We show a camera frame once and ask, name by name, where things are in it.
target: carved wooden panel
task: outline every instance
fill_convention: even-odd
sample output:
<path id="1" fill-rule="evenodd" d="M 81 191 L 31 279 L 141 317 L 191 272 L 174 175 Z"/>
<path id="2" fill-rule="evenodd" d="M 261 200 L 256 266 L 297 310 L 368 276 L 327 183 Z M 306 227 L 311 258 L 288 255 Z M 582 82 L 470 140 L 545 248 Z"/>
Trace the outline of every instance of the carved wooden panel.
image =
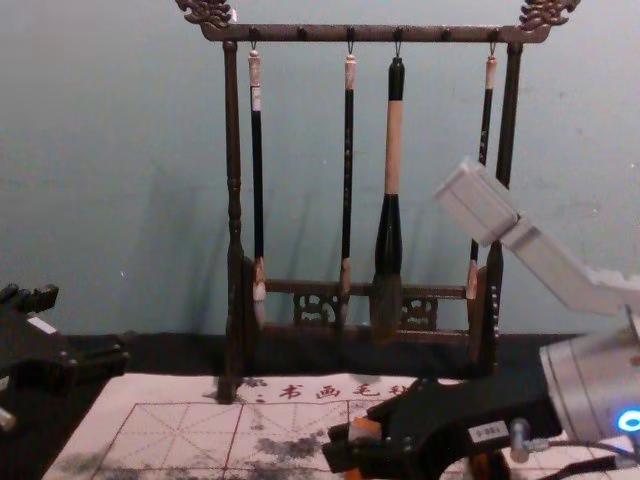
<path id="1" fill-rule="evenodd" d="M 325 295 L 294 295 L 293 324 L 327 326 L 335 324 L 338 297 Z"/>
<path id="2" fill-rule="evenodd" d="M 402 302 L 400 330 L 435 331 L 438 320 L 436 298 L 405 298 Z"/>

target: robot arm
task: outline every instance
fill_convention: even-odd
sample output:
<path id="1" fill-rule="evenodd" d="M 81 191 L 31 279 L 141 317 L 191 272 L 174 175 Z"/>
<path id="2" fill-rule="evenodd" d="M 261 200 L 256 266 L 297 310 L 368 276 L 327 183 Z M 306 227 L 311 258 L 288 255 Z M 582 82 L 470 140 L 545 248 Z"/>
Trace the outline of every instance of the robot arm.
<path id="1" fill-rule="evenodd" d="M 498 240 L 571 310 L 615 315 L 640 312 L 640 276 L 581 264 L 517 209 L 509 191 L 479 163 L 463 162 L 435 198 L 481 245 Z"/>
<path id="2" fill-rule="evenodd" d="M 349 424 L 331 429 L 323 447 L 331 470 L 435 480 L 455 460 L 509 446 L 524 462 L 536 438 L 563 430 L 579 443 L 627 434 L 639 458 L 640 278 L 582 265 L 521 215 L 480 164 L 461 164 L 435 196 L 479 244 L 500 241 L 568 308 L 613 315 L 625 306 L 630 325 L 543 347 L 530 371 L 454 386 L 417 380 L 367 412 L 380 424 L 377 438 L 353 438 Z"/>

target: wooden brush rack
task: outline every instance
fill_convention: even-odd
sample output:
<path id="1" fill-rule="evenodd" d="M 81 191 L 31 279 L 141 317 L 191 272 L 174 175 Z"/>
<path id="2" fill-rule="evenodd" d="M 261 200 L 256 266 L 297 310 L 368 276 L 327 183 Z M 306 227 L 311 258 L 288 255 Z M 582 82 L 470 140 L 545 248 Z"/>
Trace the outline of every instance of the wooden brush rack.
<path id="1" fill-rule="evenodd" d="M 185 18 L 199 25 L 204 37 L 220 42 L 224 50 L 227 184 L 229 189 L 228 316 L 226 365 L 218 380 L 217 400 L 231 403 L 251 364 L 258 341 L 265 337 L 368 339 L 364 326 L 338 321 L 340 283 L 269 279 L 268 292 L 290 294 L 294 318 L 290 325 L 257 324 L 252 286 L 254 262 L 244 254 L 240 240 L 240 131 L 236 53 L 238 42 L 398 42 L 506 44 L 507 69 L 498 147 L 496 178 L 506 187 L 511 177 L 520 60 L 525 44 L 544 42 L 552 27 L 568 20 L 580 0 L 531 0 L 522 7 L 518 25 L 509 26 L 408 26 L 408 25 L 243 25 L 231 23 L 226 0 L 176 0 Z M 485 144 L 487 132 L 481 132 Z M 405 285 L 403 313 L 395 342 L 468 345 L 469 362 L 481 374 L 496 362 L 496 340 L 502 287 L 503 259 L 499 243 L 491 246 L 487 264 L 478 270 L 475 299 L 467 299 L 467 284 L 460 286 Z M 354 283 L 350 295 L 368 296 L 371 284 Z M 439 300 L 467 300 L 469 328 L 443 331 L 437 328 Z M 327 309 L 333 311 L 329 316 Z"/>

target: black brush handle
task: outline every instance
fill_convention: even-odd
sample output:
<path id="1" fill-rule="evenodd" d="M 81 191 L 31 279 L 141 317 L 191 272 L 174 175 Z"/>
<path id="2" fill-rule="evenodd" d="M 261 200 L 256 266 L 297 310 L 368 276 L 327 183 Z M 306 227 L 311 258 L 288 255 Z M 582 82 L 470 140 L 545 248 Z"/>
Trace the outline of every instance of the black brush handle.
<path id="1" fill-rule="evenodd" d="M 342 205 L 342 259 L 351 255 L 351 191 L 353 178 L 353 96 L 356 61 L 352 54 L 345 61 L 344 89 L 344 195 Z"/>
<path id="2" fill-rule="evenodd" d="M 255 258 L 264 256 L 264 213 L 262 189 L 262 102 L 260 90 L 260 56 L 249 53 L 249 83 L 251 92 L 251 146 L 253 149 L 253 212 Z"/>
<path id="3" fill-rule="evenodd" d="M 396 56 L 389 67 L 384 200 L 375 253 L 376 273 L 380 274 L 399 274 L 402 266 L 402 234 L 398 194 L 402 158 L 404 73 L 402 58 Z"/>
<path id="4" fill-rule="evenodd" d="M 496 58 L 491 55 L 487 59 L 487 74 L 484 90 L 484 104 L 482 106 L 482 126 L 480 128 L 480 151 L 478 161 L 482 165 L 487 164 L 487 150 L 489 149 L 489 129 L 491 127 L 491 106 L 493 104 L 493 84 L 496 74 Z M 472 261 L 478 261 L 478 242 L 471 240 Z"/>

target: light blue wall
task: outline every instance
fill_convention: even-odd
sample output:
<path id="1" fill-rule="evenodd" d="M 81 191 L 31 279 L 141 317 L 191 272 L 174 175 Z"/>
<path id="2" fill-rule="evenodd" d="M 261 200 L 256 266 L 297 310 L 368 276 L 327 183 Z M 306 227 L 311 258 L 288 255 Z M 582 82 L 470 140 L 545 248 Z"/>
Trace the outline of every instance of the light blue wall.
<path id="1" fill-rule="evenodd" d="M 582 260 L 640 272 L 640 4 L 582 2 L 522 62 L 512 189 Z M 513 23 L 520 2 L 244 0 L 241 22 Z M 69 333 L 220 333 L 227 190 L 220 45 L 172 0 L 24 0 L 0 7 L 0 281 L 62 289 Z M 339 270 L 344 45 L 260 45 L 266 264 L 272 276 Z M 373 274 L 392 45 L 356 45 L 354 279 Z M 405 282 L 464 283 L 469 239 L 430 200 L 475 157 L 484 46 L 404 45 Z M 252 254 L 247 46 L 239 49 L 243 242 Z M 504 48 L 498 50 L 501 91 Z M 490 143 L 495 165 L 502 95 Z M 572 314 L 510 254 L 502 329 L 620 325 Z M 288 302 L 271 298 L 272 319 Z M 354 322 L 365 302 L 354 302 Z M 442 327 L 463 327 L 461 303 Z"/>

